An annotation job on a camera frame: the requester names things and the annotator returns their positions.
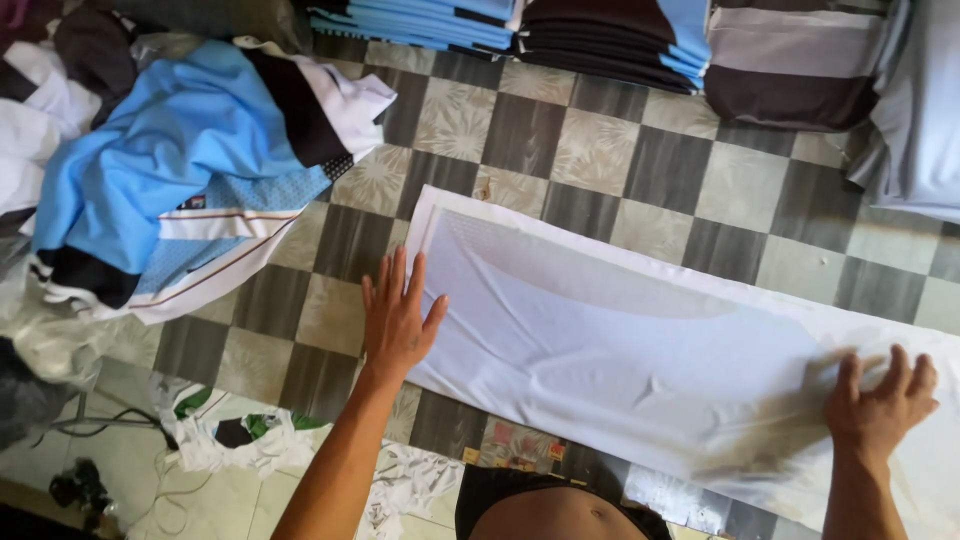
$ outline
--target left hand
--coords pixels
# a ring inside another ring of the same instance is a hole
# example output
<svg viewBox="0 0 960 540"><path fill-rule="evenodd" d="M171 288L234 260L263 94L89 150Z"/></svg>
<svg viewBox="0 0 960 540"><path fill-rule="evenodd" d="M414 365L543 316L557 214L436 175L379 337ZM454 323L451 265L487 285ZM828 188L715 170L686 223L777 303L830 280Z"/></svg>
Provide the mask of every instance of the left hand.
<svg viewBox="0 0 960 540"><path fill-rule="evenodd" d="M420 318L426 255L417 254L414 272L403 291L407 266L406 248L396 248L393 259L380 260L379 285L374 288L370 276L363 277L363 306L367 312L364 345L365 369L384 380L400 383L410 368L420 362L437 338L440 322L449 304L444 294L433 303L426 320Z"/></svg>

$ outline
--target stack of folded shirts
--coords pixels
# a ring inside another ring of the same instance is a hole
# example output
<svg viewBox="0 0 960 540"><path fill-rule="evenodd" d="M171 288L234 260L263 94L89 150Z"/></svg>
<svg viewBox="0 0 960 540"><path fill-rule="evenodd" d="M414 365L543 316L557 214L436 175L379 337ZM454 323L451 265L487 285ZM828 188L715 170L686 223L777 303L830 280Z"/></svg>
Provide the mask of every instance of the stack of folded shirts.
<svg viewBox="0 0 960 540"><path fill-rule="evenodd" d="M377 39L482 58L509 54L522 0L305 0L323 34Z"/></svg>
<svg viewBox="0 0 960 540"><path fill-rule="evenodd" d="M708 0L536 0L523 11L521 60L698 93L710 59Z"/></svg>

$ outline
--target white sheet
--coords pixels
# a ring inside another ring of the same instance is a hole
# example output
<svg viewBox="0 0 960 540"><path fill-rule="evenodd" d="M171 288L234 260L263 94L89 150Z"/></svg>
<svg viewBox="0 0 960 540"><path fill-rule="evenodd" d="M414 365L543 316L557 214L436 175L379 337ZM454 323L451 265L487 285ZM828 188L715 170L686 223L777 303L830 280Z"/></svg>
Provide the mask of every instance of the white sheet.
<svg viewBox="0 0 960 540"><path fill-rule="evenodd" d="M960 337L728 282L430 186L407 247L429 255L424 313L451 299L408 380L818 530L831 461L820 409L836 360L892 342L931 353L943 406L898 449L894 492L915 538L960 534Z"/></svg>

